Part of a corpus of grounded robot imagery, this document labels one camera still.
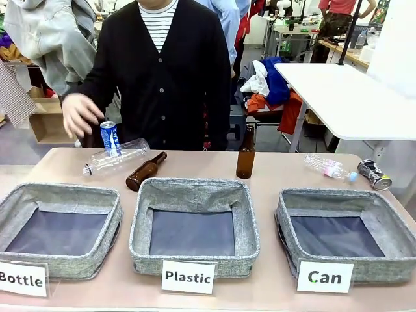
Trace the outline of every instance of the fallen brown bottle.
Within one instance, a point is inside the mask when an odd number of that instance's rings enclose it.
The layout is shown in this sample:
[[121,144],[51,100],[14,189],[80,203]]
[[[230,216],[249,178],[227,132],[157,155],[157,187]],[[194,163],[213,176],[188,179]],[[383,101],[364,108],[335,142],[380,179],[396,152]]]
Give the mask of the fallen brown bottle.
[[254,125],[247,125],[244,140],[239,149],[239,159],[237,160],[237,170],[235,171],[237,177],[249,179],[252,176],[254,156]]
[[125,180],[127,187],[137,192],[144,180],[156,176],[159,165],[167,158],[167,156],[168,154],[163,151],[152,160],[144,162],[142,166],[136,169]]

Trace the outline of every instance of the striped shirt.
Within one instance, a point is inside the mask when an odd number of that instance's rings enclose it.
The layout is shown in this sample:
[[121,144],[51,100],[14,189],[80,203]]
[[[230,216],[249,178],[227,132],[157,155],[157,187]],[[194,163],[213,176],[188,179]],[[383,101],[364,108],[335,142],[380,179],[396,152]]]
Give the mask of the striped shirt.
[[168,6],[159,10],[147,10],[140,4],[140,13],[153,43],[158,52],[161,52],[164,41],[169,33],[170,25],[175,15],[178,0],[172,0]]

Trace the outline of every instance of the hand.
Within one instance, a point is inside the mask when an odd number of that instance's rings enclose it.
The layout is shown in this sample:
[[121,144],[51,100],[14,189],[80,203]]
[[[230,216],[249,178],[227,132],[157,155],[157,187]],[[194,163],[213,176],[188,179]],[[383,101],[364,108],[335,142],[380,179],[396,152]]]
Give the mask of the hand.
[[70,138],[73,133],[83,138],[85,133],[92,134],[91,126],[86,120],[97,125],[99,119],[104,119],[104,114],[97,105],[87,96],[79,93],[70,94],[62,102],[64,115],[64,128]]

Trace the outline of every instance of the table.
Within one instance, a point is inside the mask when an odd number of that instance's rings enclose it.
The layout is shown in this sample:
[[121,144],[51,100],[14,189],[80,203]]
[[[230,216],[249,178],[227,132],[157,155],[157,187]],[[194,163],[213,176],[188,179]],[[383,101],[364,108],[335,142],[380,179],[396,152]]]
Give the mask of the table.
[[[74,308],[71,311],[82,311],[81,308],[89,307],[96,309],[88,311],[160,311],[171,308],[337,312],[397,311],[416,307],[416,274],[405,285],[357,286],[349,295],[295,291],[295,280],[276,238],[273,214],[280,190],[286,187],[371,188],[364,177],[359,177],[357,183],[351,186],[306,170],[303,164],[305,155],[294,153],[257,153],[253,176],[245,181],[252,195],[261,241],[260,254],[254,263],[252,275],[246,279],[216,280],[212,296],[163,293],[160,277],[141,276],[133,272],[128,249],[137,193],[130,191],[124,180],[138,164],[131,163],[126,169],[106,179],[82,177],[83,164],[95,152],[96,149],[84,148],[52,149],[27,176],[26,181],[78,183],[110,187],[120,192],[124,209],[122,227],[102,271],[90,281],[52,284],[54,295],[50,299],[0,293],[0,311],[15,311],[7,309],[9,305],[20,305],[19,311],[22,311],[22,306],[36,306],[42,312],[57,307]],[[151,151],[150,156],[156,154],[158,151]],[[237,155],[233,152],[168,151],[168,158],[158,176],[235,179]],[[337,154],[330,157],[344,163],[347,170],[355,169],[360,161],[354,155]],[[396,207],[410,228],[416,231],[416,223],[393,195],[390,192],[384,192],[383,195]]]
[[[273,23],[273,21],[267,20],[267,26],[266,26],[266,34],[268,34],[268,28],[270,27],[270,23]],[[308,29],[309,32],[302,32],[301,29]],[[271,32],[269,35],[265,35],[265,49],[263,51],[264,56],[279,56],[281,45],[283,43],[283,35],[290,34],[290,35],[298,35],[298,36],[310,36],[311,38],[287,38],[285,41],[310,41],[311,46],[313,45],[313,42],[316,40],[318,36],[318,32],[311,32],[312,29],[319,29],[318,25],[312,25],[312,26],[303,26],[296,24],[294,26],[294,29],[292,31],[289,30],[288,25],[284,26],[272,26]]]
[[[322,44],[323,46],[331,50],[326,62],[328,64],[338,63],[338,60],[341,57],[341,53],[343,52],[342,47],[331,44],[325,40],[319,40],[319,44]],[[348,51],[346,52],[346,55],[345,55],[344,64],[351,65],[352,67],[354,67],[355,69],[363,73],[367,71],[370,65],[370,63],[363,62],[362,60],[359,59],[359,56],[356,56],[353,53],[348,52]]]
[[276,69],[302,98],[290,152],[299,141],[309,107],[338,138],[382,141],[416,140],[416,101],[408,100],[349,65],[276,64]]

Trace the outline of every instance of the dark blue basket lining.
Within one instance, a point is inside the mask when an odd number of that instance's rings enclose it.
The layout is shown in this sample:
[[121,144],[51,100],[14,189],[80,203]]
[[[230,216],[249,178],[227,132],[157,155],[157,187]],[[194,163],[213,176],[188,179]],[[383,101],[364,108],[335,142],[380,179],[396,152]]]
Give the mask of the dark blue basket lining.
[[92,250],[106,219],[107,214],[55,213],[36,209],[5,251],[84,255]]
[[360,217],[291,216],[291,222],[311,255],[385,257]]
[[234,256],[233,214],[153,210],[149,254]]

